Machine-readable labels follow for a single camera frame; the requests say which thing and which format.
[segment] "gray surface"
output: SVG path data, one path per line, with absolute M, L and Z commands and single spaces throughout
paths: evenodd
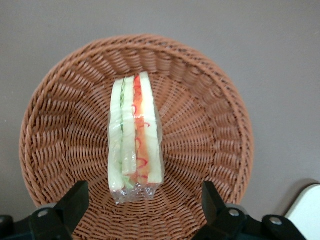
M 154 33 L 213 59 L 253 123 L 255 164 L 242 205 L 282 214 L 320 182 L 319 1 L 0 1 L 0 214 L 35 207 L 19 163 L 25 109 L 46 73 L 95 39 Z

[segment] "plastic wrap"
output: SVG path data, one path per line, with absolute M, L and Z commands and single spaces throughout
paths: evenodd
M 162 127 L 148 73 L 113 84 L 108 182 L 117 204 L 152 199 L 164 182 Z

